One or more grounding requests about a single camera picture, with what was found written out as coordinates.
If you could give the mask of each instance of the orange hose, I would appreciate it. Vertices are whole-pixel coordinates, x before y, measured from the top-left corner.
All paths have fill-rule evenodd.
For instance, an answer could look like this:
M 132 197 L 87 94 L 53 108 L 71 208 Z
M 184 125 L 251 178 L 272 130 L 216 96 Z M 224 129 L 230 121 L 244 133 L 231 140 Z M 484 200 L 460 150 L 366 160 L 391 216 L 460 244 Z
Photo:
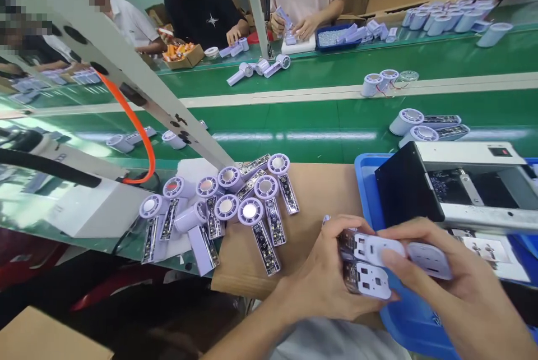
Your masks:
M 153 173 L 155 172 L 155 152 L 153 151 L 150 138 L 147 136 L 146 131 L 144 130 L 144 126 L 140 123 L 140 121 L 138 120 L 138 117 L 135 115 L 134 111 L 131 109 L 131 107 L 127 103 L 125 97 L 123 96 L 121 91 L 118 89 L 116 84 L 114 84 L 104 75 L 101 75 L 100 73 L 98 73 L 98 75 L 99 77 L 101 77 L 103 83 L 112 93 L 112 95 L 114 95 L 114 97 L 117 99 L 119 104 L 122 106 L 123 110 L 125 110 L 125 113 L 127 113 L 127 116 L 129 116 L 129 119 L 133 123 L 136 131 L 142 136 L 142 141 L 144 142 L 144 147 L 146 148 L 147 157 L 150 160 L 150 169 L 148 169 L 145 177 L 143 177 L 142 179 L 124 179 L 122 180 L 122 182 L 126 184 L 139 184 L 139 183 L 147 182 L 151 179 L 151 177 L 153 176 Z

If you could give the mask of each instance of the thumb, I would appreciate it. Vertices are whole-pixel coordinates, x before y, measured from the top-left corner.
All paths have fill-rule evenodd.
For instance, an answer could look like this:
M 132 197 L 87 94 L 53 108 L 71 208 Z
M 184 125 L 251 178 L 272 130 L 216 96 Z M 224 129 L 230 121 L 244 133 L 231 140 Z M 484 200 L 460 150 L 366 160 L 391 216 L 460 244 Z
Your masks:
M 381 252 L 383 264 L 388 267 L 409 289 L 424 298 L 432 307 L 446 301 L 450 296 L 424 270 L 399 253 L 385 249 Z

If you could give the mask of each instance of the metal post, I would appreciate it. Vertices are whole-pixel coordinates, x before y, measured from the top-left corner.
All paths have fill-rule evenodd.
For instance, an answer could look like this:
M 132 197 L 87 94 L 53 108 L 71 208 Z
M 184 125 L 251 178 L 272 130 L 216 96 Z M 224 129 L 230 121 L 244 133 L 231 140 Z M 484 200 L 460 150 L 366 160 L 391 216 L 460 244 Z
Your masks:
M 26 13 L 45 14 L 55 34 L 84 61 L 142 97 L 140 106 L 216 168 L 233 159 L 140 58 L 114 24 L 88 0 L 17 0 Z
M 269 37 L 267 36 L 267 26 L 265 25 L 265 17 L 263 16 L 263 8 L 260 0 L 250 0 L 252 7 L 252 16 L 258 32 L 259 46 L 262 49 L 262 57 L 269 60 L 271 49 L 269 45 Z

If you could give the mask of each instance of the star print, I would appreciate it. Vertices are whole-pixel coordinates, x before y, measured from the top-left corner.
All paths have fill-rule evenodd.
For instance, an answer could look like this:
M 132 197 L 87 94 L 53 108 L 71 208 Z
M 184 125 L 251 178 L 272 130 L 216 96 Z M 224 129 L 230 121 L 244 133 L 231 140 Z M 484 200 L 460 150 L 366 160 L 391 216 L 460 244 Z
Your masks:
M 214 28 L 216 28 L 215 26 L 215 22 L 217 22 L 219 19 L 218 18 L 213 18 L 213 15 L 212 14 L 209 14 L 209 16 L 211 17 L 211 19 L 208 19 L 206 22 L 208 24 L 212 24 Z

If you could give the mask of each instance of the cardboard sheet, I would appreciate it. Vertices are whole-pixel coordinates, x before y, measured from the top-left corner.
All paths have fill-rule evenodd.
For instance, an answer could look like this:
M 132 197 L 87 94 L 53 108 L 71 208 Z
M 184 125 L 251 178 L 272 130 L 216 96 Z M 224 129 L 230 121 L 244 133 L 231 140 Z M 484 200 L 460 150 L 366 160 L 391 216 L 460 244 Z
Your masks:
M 269 278 L 254 241 L 252 230 L 241 224 L 229 224 L 220 250 L 220 266 L 215 269 L 211 289 L 265 299 L 278 280 L 292 274 L 308 257 L 327 214 L 362 215 L 355 169 L 351 164 L 291 165 L 289 172 L 300 212 L 288 216 L 282 198 L 279 208 L 287 242 L 276 247 L 282 270 Z M 382 328 L 379 314 L 369 314 L 359 323 Z

